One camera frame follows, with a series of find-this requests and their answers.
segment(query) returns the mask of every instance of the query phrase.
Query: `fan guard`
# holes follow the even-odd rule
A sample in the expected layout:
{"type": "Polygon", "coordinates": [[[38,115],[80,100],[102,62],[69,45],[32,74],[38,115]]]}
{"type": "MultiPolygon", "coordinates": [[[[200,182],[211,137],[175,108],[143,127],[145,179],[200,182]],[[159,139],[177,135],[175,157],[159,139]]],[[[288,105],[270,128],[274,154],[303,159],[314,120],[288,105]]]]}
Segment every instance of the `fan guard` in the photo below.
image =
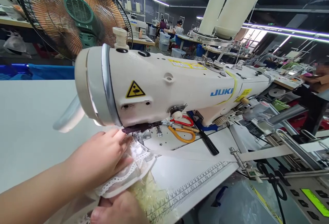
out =
{"type": "MultiPolygon", "coordinates": [[[[102,22],[104,36],[96,41],[114,48],[113,27],[127,31],[127,44],[132,47],[133,35],[129,19],[118,0],[84,0],[102,22]]],[[[39,36],[54,50],[69,60],[82,49],[79,31],[64,7],[64,0],[20,0],[28,21],[39,36]]]]}

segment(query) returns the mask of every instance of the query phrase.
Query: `scissors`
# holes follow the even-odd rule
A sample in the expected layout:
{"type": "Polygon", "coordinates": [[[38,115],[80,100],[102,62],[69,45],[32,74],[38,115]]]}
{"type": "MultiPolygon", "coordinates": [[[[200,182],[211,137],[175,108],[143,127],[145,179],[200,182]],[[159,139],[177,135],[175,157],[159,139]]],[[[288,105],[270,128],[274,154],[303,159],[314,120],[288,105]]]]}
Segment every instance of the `scissors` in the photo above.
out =
{"type": "Polygon", "coordinates": [[[191,127],[191,126],[194,125],[194,123],[193,123],[193,120],[190,117],[188,117],[186,115],[183,115],[183,118],[189,120],[190,121],[190,124],[187,124],[187,123],[184,123],[184,122],[180,122],[180,121],[176,121],[174,119],[170,120],[170,122],[163,122],[162,124],[168,126],[168,129],[174,134],[174,136],[179,141],[189,144],[189,143],[194,142],[194,140],[195,140],[195,133],[198,133],[199,130],[191,127]],[[189,134],[192,135],[192,138],[190,140],[184,139],[180,135],[178,135],[177,132],[189,133],[189,134]]]}

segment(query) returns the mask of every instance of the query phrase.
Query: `worker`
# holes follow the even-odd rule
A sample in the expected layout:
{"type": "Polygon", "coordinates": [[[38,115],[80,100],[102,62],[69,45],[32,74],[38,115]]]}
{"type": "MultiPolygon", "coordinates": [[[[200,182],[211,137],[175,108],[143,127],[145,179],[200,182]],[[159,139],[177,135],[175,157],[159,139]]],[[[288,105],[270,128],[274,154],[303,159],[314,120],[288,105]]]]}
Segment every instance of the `worker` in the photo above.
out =
{"type": "MultiPolygon", "coordinates": [[[[123,157],[131,141],[125,136],[118,129],[98,132],[64,162],[0,194],[1,222],[43,224],[75,197],[105,183],[133,161],[123,157]]],[[[125,191],[112,199],[102,198],[93,210],[91,224],[108,223],[149,220],[135,197],[125,191]]]]}
{"type": "MultiPolygon", "coordinates": [[[[175,29],[173,30],[173,34],[174,35],[182,35],[184,33],[184,29],[182,27],[183,21],[178,20],[177,21],[177,25],[175,27],[175,29]]],[[[169,49],[171,49],[174,45],[176,45],[176,36],[174,36],[173,38],[170,39],[170,45],[169,45],[169,49]]]]}
{"type": "Polygon", "coordinates": [[[256,66],[256,67],[264,67],[264,66],[266,66],[266,64],[264,64],[264,61],[265,61],[265,60],[272,60],[272,57],[273,57],[272,53],[273,53],[273,52],[274,52],[274,50],[271,49],[271,50],[269,50],[267,53],[262,54],[262,55],[259,57],[259,60],[257,60],[257,61],[255,62],[255,66],[256,66]]]}
{"type": "Polygon", "coordinates": [[[329,89],[329,62],[316,65],[316,75],[306,77],[301,75],[300,78],[309,84],[310,90],[321,93],[329,89]]]}
{"type": "Polygon", "coordinates": [[[177,25],[176,25],[176,27],[175,27],[175,29],[173,31],[173,34],[177,34],[177,35],[184,34],[184,29],[183,29],[182,25],[183,25],[183,21],[178,20],[177,21],[177,25]]]}
{"type": "Polygon", "coordinates": [[[161,22],[158,23],[157,26],[160,26],[160,29],[167,29],[167,24],[164,19],[161,19],[161,22]]]}

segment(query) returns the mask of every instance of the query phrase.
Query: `measuring ruler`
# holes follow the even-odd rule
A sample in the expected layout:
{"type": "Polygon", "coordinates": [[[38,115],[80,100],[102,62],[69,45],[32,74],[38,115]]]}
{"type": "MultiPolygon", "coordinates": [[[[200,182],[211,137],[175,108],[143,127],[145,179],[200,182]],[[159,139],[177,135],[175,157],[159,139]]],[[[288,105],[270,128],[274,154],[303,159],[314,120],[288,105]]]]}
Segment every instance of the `measuring ruler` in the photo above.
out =
{"type": "Polygon", "coordinates": [[[155,205],[146,211],[146,215],[151,224],[156,224],[167,214],[175,210],[179,205],[184,203],[189,197],[207,185],[210,181],[216,178],[227,167],[234,162],[217,162],[216,164],[203,171],[201,174],[190,180],[183,186],[179,187],[166,198],[158,201],[155,205]]]}

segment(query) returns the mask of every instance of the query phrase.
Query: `fan grill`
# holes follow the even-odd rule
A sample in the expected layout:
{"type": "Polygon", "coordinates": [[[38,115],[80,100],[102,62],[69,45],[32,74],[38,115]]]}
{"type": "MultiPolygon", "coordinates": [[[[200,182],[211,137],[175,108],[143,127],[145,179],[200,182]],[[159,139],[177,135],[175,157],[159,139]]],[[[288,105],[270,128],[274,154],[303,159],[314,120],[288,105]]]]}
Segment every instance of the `fan grill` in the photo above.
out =
{"type": "MultiPolygon", "coordinates": [[[[64,0],[20,0],[23,10],[41,38],[64,57],[74,60],[81,51],[79,31],[64,7],[64,0]]],[[[127,43],[133,41],[129,20],[117,0],[84,0],[103,23],[104,36],[96,41],[114,47],[113,27],[127,30],[127,43]]]]}
{"type": "Polygon", "coordinates": [[[65,0],[68,13],[81,23],[90,23],[92,13],[84,0],[65,0]]]}

